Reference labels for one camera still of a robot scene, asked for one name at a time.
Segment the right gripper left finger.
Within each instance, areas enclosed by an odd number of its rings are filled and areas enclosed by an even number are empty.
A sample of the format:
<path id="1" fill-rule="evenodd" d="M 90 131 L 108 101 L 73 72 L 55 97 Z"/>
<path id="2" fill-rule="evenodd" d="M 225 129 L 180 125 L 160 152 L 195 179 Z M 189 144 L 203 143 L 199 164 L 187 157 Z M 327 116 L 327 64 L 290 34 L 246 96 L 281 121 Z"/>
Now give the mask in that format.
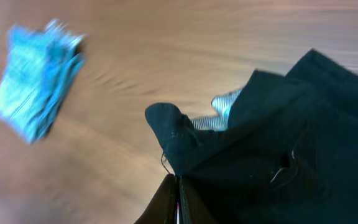
<path id="1" fill-rule="evenodd" d="M 167 174 L 135 224 L 177 224 L 178 183 Z"/>

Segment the black shorts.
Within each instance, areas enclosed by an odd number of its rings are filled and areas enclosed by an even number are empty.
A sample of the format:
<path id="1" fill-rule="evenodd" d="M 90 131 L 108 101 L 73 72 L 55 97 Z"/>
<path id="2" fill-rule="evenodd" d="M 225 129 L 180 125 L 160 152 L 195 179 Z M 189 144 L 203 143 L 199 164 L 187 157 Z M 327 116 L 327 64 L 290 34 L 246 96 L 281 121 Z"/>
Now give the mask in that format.
<path id="1" fill-rule="evenodd" d="M 171 103 L 145 111 L 178 181 L 218 223 L 358 223 L 358 75 L 310 50 L 286 75 L 256 70 L 222 131 Z"/>

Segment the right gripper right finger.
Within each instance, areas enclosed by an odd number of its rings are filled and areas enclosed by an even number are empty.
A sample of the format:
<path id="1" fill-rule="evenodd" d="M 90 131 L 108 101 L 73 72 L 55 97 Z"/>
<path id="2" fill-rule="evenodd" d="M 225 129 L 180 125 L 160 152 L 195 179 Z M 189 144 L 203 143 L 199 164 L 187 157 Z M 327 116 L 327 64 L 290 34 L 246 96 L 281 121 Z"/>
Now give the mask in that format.
<path id="1" fill-rule="evenodd" d="M 189 180 L 180 178 L 180 221 L 184 224 L 218 224 Z"/>

